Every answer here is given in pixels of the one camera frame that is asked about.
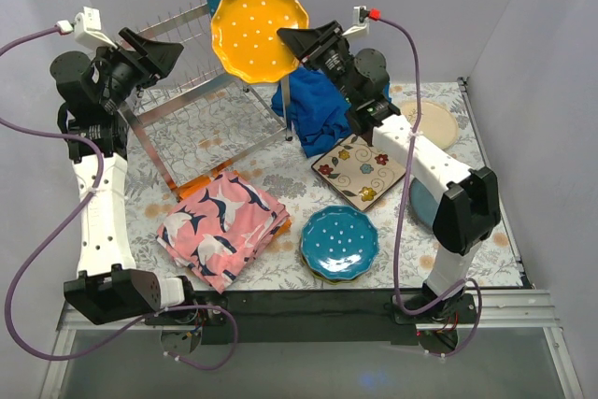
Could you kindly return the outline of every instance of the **blue cloth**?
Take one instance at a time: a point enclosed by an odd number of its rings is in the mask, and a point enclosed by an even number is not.
[[[351,134],[345,117],[349,103],[324,74],[299,67],[291,73],[289,81],[291,107],[287,113],[308,158],[330,151],[338,139]],[[279,84],[272,97],[272,109],[283,117]]]

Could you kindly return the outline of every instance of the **pink cloth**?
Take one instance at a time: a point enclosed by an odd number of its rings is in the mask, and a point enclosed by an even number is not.
[[[170,211],[157,240],[177,264],[222,293],[288,218],[272,195],[224,172]]]

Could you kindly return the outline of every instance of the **red connector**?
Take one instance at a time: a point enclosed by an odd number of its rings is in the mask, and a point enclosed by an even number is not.
[[[370,18],[372,21],[377,21],[378,19],[380,19],[381,16],[382,13],[380,13],[379,9],[372,8],[367,17]]]

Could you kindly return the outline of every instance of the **wire rack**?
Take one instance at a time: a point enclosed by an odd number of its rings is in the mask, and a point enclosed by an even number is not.
[[[158,17],[138,33],[184,46],[171,75],[121,109],[171,190],[213,174],[285,133],[288,137],[286,114],[284,120],[278,117],[252,87],[222,68],[211,48],[207,4]]]

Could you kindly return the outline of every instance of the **folded cloth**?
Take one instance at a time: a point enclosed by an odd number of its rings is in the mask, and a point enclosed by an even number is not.
[[[177,264],[222,293],[288,218],[273,196],[224,172],[168,214],[157,240]]]
[[[345,117],[349,103],[324,74],[299,67],[289,75],[289,82],[291,106],[287,113],[308,158],[330,151],[338,139],[351,134]],[[385,94],[389,95],[388,86]],[[280,85],[272,97],[272,109],[283,116]]]

